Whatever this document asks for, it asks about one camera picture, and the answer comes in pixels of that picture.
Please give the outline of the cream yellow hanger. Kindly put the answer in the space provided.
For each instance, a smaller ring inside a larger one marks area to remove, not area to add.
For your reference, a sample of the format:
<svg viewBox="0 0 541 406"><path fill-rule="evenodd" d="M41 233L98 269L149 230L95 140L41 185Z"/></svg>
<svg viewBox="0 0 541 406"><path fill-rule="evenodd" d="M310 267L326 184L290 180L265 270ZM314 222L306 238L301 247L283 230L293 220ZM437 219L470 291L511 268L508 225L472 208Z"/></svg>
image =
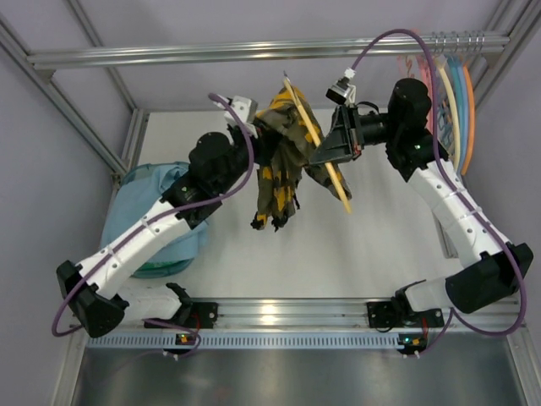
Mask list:
<svg viewBox="0 0 541 406"><path fill-rule="evenodd" d="M303 103L301 102L301 100L298 97L296 91L294 90L294 88L292 86L292 83L291 83L291 80L288 78L286 72L283 72L283 84L284 84L285 88L287 89L287 91L289 92L289 94L290 94L290 96L291 96L291 98L292 98L292 100L293 100L293 102L294 102L294 104L295 104L295 106L296 106L296 108L298 110L298 113L300 114L302 120L304 121L304 123L306 125L306 128L307 128L308 132L310 133L315 146L319 147L320 144L321 144L319 134L316 131L315 126L314 126L311 118L309 117L307 111L305 110L305 108L303 106ZM337 192L337 194L339 196L340 201L344 205L346 213L351 214L352 213L351 204L349 203L349 200L347 198L345 190L342 187L341 181L337 177L337 172L336 172L335 168L333 167L333 165L330 162L326 162L325 163L325 169L326 169L326 171L328 172L328 174L329 174L329 176L331 178L331 182L332 182L333 186L335 187L335 190L336 190L336 192Z"/></svg>

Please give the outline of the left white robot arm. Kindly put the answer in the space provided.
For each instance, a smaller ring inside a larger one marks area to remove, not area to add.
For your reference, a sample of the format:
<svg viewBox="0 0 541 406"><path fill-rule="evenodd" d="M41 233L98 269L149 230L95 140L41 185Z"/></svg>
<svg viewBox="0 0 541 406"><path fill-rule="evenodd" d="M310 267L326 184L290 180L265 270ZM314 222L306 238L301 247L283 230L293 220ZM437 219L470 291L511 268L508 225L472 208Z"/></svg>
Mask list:
<svg viewBox="0 0 541 406"><path fill-rule="evenodd" d="M135 289L127 281L153 256L186 240L249 180L254 164L276 148L276 132L257 121L229 128L229 135L202 135L190 152L189 169L153 199L111 243L56 270L61 308L77 318L89 337L103 337L121 325L143 321L149 328L185 328L193 300L177 283Z"/></svg>

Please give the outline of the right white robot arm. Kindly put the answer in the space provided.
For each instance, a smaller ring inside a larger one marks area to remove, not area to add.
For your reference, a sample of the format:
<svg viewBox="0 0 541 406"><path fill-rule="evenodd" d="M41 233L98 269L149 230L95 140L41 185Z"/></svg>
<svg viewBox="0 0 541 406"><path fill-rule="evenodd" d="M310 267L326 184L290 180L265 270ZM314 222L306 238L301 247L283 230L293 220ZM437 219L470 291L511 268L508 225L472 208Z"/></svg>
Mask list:
<svg viewBox="0 0 541 406"><path fill-rule="evenodd" d="M366 145L384 145L388 161L428 205L463 267L454 275L398 289L391 299L398 319L441 308L471 314L519 291L533 252L495 229L456 175L445 149L426 128L432 107L427 86L416 79L398 80L387 111L364 115L347 100L351 93L346 78L327 91L337 106L330 132L310 163L350 162Z"/></svg>

